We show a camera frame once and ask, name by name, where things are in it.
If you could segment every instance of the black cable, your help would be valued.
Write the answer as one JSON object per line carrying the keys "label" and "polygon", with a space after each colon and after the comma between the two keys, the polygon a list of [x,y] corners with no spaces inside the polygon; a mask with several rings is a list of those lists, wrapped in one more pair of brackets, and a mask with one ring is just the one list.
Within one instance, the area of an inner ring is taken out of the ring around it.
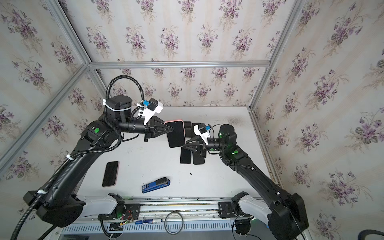
{"label": "black cable", "polygon": [[[169,229],[168,229],[168,227],[167,227],[167,221],[168,221],[168,218],[169,218],[169,216],[171,216],[172,214],[177,214],[177,215],[179,215],[179,216],[181,217],[181,227],[180,227],[180,229],[177,230],[176,232],[171,232],[171,231],[169,231]],[[165,218],[165,220],[164,220],[164,228],[165,228],[166,232],[169,233],[169,234],[171,234],[171,235],[176,235],[176,234],[178,234],[179,232],[181,232],[181,230],[183,229],[183,226],[184,226],[184,219],[183,219],[183,216],[182,216],[179,212],[170,212],[170,213],[166,216],[166,218]]]}
{"label": "black cable", "polygon": [[123,140],[121,140],[122,142],[127,142],[127,141],[129,141],[129,140],[133,140],[133,139],[135,139],[135,138],[137,138],[138,136],[140,135],[140,133],[138,133],[136,136],[134,136],[134,137],[131,137],[131,138],[128,138],[128,139],[123,139]]}
{"label": "black cable", "polygon": [[37,240],[43,240],[50,232],[52,232],[57,226],[53,225],[45,233],[43,233]]}
{"label": "black cable", "polygon": [[[141,99],[144,100],[144,92],[142,90],[142,87],[140,86],[140,84],[138,83],[138,81],[136,81],[136,79],[130,77],[130,76],[126,76],[126,75],[120,75],[120,76],[117,76],[115,78],[113,78],[111,80],[111,82],[108,84],[108,87],[107,87],[107,90],[106,90],[106,93],[105,93],[105,99],[109,99],[109,94],[111,92],[111,88],[113,86],[113,84],[119,80],[119,79],[122,79],[122,78],[127,78],[127,79],[130,79],[132,80],[136,85],[137,87],[139,88],[139,91],[140,91],[140,95],[141,95]],[[133,116],[133,114],[138,110],[139,107],[137,107],[132,113],[131,113],[131,116]],[[121,134],[120,134],[120,131],[116,128],[115,125],[113,125],[107,118],[107,107],[104,107],[104,111],[103,111],[103,121],[116,133],[117,137],[118,137],[118,141],[117,143],[113,146],[113,147],[110,147],[108,149],[92,149],[92,150],[84,150],[84,151],[80,151],[80,152],[76,152],[74,154],[71,155],[71,158],[72,159],[75,159],[76,157],[80,156],[80,155],[84,155],[84,154],[88,154],[88,153],[105,153],[105,152],[110,152],[110,151],[113,151],[115,150],[117,147],[120,146],[121,144],[121,141],[122,141],[122,137],[121,137]],[[57,179],[57,177],[60,175],[60,173],[63,171],[63,169],[71,162],[71,160],[67,159],[65,162],[63,162],[63,164],[61,164],[59,166],[59,168],[55,171],[55,173],[51,176],[51,178],[48,180],[48,182],[45,184],[44,186],[44,189],[43,191],[44,192],[48,192],[48,190],[51,188],[52,184],[55,182],[55,180]],[[16,224],[16,227],[15,229],[13,230],[13,233],[12,233],[12,236],[11,236],[11,239],[10,240],[16,240],[17,239],[17,236],[19,235],[20,233],[20,230],[23,226],[23,224],[25,223],[26,219],[28,218],[28,216],[30,215],[30,213],[34,210],[34,208],[37,206],[37,204],[40,202],[40,200],[43,198],[44,194],[37,194],[35,200],[31,203],[31,205],[29,206],[29,208],[25,211],[25,213],[23,214],[23,216],[20,218],[19,222]]]}

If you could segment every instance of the black hose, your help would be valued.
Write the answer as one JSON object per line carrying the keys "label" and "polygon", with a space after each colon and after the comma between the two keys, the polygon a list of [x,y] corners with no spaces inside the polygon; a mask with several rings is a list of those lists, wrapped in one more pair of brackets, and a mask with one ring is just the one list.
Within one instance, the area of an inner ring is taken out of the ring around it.
{"label": "black hose", "polygon": [[[139,88],[139,91],[140,91],[140,95],[141,95],[141,99],[144,100],[144,92],[143,92],[143,89],[142,87],[140,86],[140,84],[138,83],[138,81],[136,81],[136,79],[130,77],[130,76],[126,76],[126,75],[120,75],[120,76],[117,76],[115,78],[113,78],[111,80],[111,82],[108,84],[108,87],[107,87],[107,91],[106,91],[106,94],[105,94],[105,99],[109,99],[109,94],[111,92],[111,88],[113,86],[113,84],[119,80],[119,79],[122,79],[122,78],[127,78],[127,79],[130,79],[132,80]],[[116,133],[117,137],[118,137],[118,142],[113,146],[113,147],[110,147],[108,149],[93,149],[93,150],[85,150],[85,151],[80,151],[80,152],[76,152],[74,154],[71,155],[71,158],[72,159],[75,159],[76,157],[80,156],[80,155],[83,155],[83,154],[88,154],[88,153],[104,153],[104,152],[110,152],[110,151],[113,151],[115,150],[118,146],[120,146],[121,144],[121,141],[122,141],[122,137],[121,137],[121,134],[120,134],[120,131],[116,128],[115,125],[113,125],[107,118],[107,107],[104,107],[104,111],[103,111],[103,120],[104,122]],[[52,184],[55,182],[55,180],[57,179],[57,177],[60,175],[60,173],[64,170],[64,168],[71,162],[71,160],[67,159],[65,162],[63,162],[60,167],[55,171],[55,173],[52,175],[52,177],[48,180],[48,182],[45,184],[45,187],[43,189],[44,192],[47,192]],[[30,213],[34,210],[34,208],[36,208],[37,204],[40,202],[40,200],[43,198],[44,194],[37,194],[35,200],[31,203],[31,205],[29,206],[29,208],[25,211],[25,213],[23,214],[23,216],[20,218],[19,222],[16,224],[16,227],[15,229],[13,230],[13,233],[12,233],[12,236],[11,236],[11,239],[10,240],[16,240],[17,239],[17,236],[19,235],[20,233],[20,230],[23,226],[23,224],[25,223],[26,219],[28,218],[28,216],[30,215]]]}
{"label": "black hose", "polygon": [[50,232],[52,232],[57,226],[53,225],[45,233],[43,233],[37,240],[43,240]]}

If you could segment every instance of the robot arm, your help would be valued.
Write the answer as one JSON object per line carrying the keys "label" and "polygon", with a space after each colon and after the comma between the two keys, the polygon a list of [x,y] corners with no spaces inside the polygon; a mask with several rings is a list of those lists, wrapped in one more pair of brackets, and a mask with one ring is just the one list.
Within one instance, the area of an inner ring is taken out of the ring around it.
{"label": "robot arm", "polygon": [[[199,125],[199,129],[204,127],[204,123]],[[264,200],[258,201],[242,192],[232,198],[234,213],[258,217],[269,226],[277,240],[294,239],[309,226],[303,199],[296,193],[291,195],[269,179],[237,145],[236,138],[233,126],[223,124],[218,138],[208,138],[205,143],[196,136],[183,148],[199,153],[201,157],[207,156],[207,149],[220,151],[223,163],[244,177]]]}

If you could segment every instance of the black rubber ring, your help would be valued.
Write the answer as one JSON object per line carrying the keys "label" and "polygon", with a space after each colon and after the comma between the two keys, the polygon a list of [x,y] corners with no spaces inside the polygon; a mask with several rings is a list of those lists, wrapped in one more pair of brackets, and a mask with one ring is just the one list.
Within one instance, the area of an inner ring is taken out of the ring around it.
{"label": "black rubber ring", "polygon": [[[181,227],[180,227],[180,229],[179,229],[177,232],[171,232],[171,231],[169,231],[169,229],[167,228],[167,220],[168,220],[169,216],[171,216],[171,214],[178,214],[178,215],[181,217]],[[183,219],[183,216],[182,216],[179,212],[170,212],[170,213],[167,215],[167,217],[166,217],[166,219],[165,219],[165,221],[164,221],[164,228],[165,228],[166,232],[169,233],[169,234],[171,234],[171,235],[176,235],[176,234],[178,234],[179,232],[181,232],[181,230],[183,229],[183,226],[184,226],[184,219]]]}

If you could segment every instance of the blue marker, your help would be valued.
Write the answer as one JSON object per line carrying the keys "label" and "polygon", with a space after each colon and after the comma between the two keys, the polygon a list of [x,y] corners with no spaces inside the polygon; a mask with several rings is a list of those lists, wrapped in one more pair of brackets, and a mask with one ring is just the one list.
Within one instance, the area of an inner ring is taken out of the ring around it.
{"label": "blue marker", "polygon": [[154,223],[162,223],[163,220],[161,218],[157,218],[157,219],[146,219],[146,220],[139,220],[139,221],[136,221],[135,224],[138,225],[138,224],[154,224]]}

